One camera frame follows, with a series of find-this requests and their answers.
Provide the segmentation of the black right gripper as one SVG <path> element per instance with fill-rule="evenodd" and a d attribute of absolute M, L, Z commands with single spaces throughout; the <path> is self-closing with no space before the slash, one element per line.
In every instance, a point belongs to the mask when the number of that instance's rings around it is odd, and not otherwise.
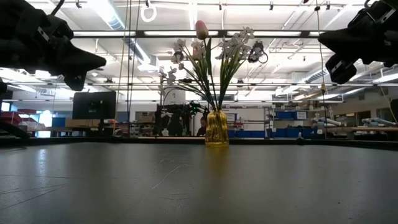
<path fill-rule="evenodd" d="M 335 53 L 326 63 L 326 69 L 333 83 L 344 84 L 357 73 L 354 63 L 346 62 L 340 56 L 360 58 L 370 39 L 376 40 L 382 36 L 383 17 L 389 11 L 389 6 L 382 1 L 375 1 L 371 5 L 368 2 L 369 0 L 364 1 L 363 8 L 351 21 L 351 30 L 354 34 L 348 29 L 340 29 L 326 31 L 318 37 L 321 44 Z"/>

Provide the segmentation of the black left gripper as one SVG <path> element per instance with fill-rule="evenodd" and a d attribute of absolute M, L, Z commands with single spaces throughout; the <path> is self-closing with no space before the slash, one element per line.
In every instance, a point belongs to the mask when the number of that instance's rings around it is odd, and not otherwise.
<path fill-rule="evenodd" d="M 70 42 L 73 32 L 63 19 L 32 6 L 16 6 L 15 14 L 18 15 L 15 36 L 34 54 L 34 59 L 63 74 L 71 90 L 82 90 L 86 72 L 106 65 L 105 58 Z"/>

